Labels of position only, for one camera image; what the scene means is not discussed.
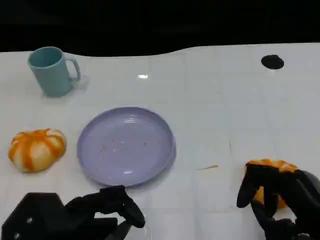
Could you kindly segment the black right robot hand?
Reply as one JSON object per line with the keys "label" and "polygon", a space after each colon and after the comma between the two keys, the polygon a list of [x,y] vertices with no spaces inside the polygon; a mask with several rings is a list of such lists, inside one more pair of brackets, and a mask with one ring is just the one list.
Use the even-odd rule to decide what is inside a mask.
{"label": "black right robot hand", "polygon": [[[278,198],[295,215],[274,219]],[[312,173],[247,163],[236,205],[250,205],[267,240],[318,240],[320,238],[320,181]]]}

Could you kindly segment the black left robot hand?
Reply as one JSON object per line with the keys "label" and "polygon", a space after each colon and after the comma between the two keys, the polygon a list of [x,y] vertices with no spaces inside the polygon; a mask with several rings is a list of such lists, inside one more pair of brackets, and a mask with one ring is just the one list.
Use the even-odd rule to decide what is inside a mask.
{"label": "black left robot hand", "polygon": [[29,192],[1,227],[2,240],[123,240],[145,217],[123,185],[63,204],[57,193]]}

